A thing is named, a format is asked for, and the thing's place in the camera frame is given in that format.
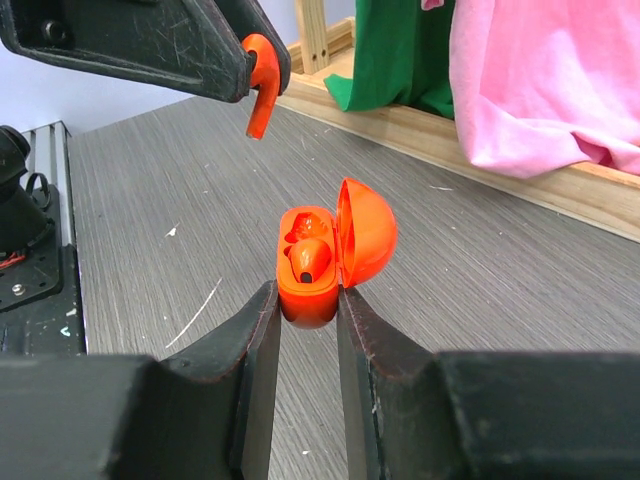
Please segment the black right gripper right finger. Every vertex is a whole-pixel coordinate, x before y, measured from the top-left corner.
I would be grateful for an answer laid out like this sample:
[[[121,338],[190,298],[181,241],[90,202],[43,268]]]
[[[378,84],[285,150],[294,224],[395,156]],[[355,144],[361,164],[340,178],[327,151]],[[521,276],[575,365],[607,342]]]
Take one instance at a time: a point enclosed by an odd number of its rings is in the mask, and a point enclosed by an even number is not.
[[[635,479],[631,353],[430,352],[354,289],[339,296],[352,479]]]

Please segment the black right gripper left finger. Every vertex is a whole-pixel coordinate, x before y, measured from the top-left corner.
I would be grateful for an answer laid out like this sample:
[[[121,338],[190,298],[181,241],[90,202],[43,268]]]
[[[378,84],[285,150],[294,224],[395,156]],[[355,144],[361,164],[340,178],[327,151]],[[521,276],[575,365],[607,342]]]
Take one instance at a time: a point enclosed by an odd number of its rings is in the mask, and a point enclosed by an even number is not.
[[[1,358],[5,479],[264,479],[280,345],[277,287],[164,360]]]

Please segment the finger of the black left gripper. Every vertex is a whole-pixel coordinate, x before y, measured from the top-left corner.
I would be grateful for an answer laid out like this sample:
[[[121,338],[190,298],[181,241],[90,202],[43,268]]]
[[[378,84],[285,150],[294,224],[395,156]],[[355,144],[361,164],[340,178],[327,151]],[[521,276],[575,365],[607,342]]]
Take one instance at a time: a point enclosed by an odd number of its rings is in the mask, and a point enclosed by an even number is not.
[[[250,60],[213,1],[4,1],[1,41],[56,67],[236,103]]]
[[[241,42],[250,34],[261,34],[274,47],[280,70],[277,95],[286,90],[291,74],[291,57],[259,1],[212,1],[212,23],[216,39],[212,50],[210,98],[243,98],[248,95],[249,69],[257,65],[243,53]]]

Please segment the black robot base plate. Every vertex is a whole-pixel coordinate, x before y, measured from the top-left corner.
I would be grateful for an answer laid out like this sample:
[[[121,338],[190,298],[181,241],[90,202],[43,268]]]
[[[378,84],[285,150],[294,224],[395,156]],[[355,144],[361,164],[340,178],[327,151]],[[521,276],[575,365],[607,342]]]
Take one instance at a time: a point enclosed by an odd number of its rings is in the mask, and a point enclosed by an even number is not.
[[[1,128],[1,351],[87,351],[62,123]]]

